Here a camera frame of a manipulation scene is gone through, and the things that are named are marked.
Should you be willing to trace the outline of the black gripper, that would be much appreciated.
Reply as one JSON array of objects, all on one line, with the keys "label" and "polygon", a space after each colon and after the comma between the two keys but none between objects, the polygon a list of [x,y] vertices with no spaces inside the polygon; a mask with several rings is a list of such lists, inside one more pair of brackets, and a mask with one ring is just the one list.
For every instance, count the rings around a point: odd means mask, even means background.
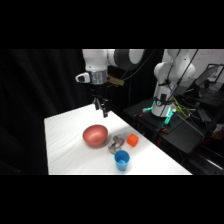
[{"label": "black gripper", "polygon": [[109,101],[106,98],[107,96],[107,84],[100,84],[100,85],[90,85],[92,96],[94,99],[94,105],[96,110],[102,109],[103,117],[108,117],[108,110],[109,110]]}]

